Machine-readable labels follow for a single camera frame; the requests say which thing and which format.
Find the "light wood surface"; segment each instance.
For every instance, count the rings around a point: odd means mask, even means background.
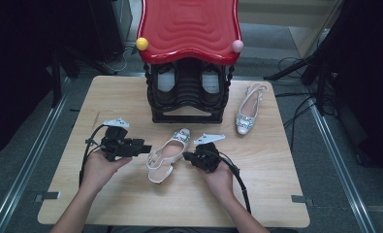
[[[207,134],[225,134],[215,142],[240,168],[247,187],[252,214],[269,227],[307,227],[305,204],[293,203],[291,195],[303,195],[282,126],[272,86],[264,93],[254,128],[238,135],[235,116],[251,82],[232,81],[230,99],[221,124],[153,123],[146,99],[145,78],[96,77],[87,93],[48,191],[61,191],[56,200],[45,200],[38,220],[54,224],[76,194],[85,149],[84,140],[106,119],[123,117],[130,123],[127,138],[145,139],[152,150],[162,147],[174,131],[186,127],[191,141]],[[101,141],[105,129],[95,138]],[[188,151],[193,151],[190,144]],[[234,226],[225,210],[209,192],[191,163],[180,159],[161,184],[148,180],[147,154],[140,154],[121,168],[97,196],[87,223],[154,226]],[[244,205],[237,180],[234,192]]]

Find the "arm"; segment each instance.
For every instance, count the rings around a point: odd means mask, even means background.
[[[227,164],[220,162],[213,173],[198,170],[206,180],[212,194],[230,215],[239,232],[269,232],[245,209],[234,195],[233,173]]]
[[[81,232],[97,194],[112,175],[131,160],[132,158],[124,157],[109,162],[102,151],[92,152],[85,164],[79,191],[50,232]]]

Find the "red plastic stool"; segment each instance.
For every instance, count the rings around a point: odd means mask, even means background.
[[[238,0],[143,0],[137,48],[144,62],[154,122],[222,121],[233,65],[243,47],[237,4]],[[230,66],[228,75],[226,66]],[[175,84],[161,90],[158,79],[167,71],[174,71]],[[204,72],[218,77],[216,93],[203,88]],[[163,114],[183,106],[211,115]]]

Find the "red seat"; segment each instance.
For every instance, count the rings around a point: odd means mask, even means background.
[[[140,50],[143,62],[162,64],[184,57],[232,65],[239,52],[238,0],[143,0],[138,38],[146,38]]]

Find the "sandal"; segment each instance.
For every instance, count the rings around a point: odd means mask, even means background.
[[[188,149],[189,140],[190,131],[182,128],[162,148],[148,155],[146,167],[150,181],[161,183],[172,173],[172,164],[182,158],[182,153]]]
[[[254,83],[246,89],[236,119],[237,131],[240,135],[245,135],[254,126],[258,104],[263,99],[263,92],[266,91],[268,91],[267,86],[260,83]]]

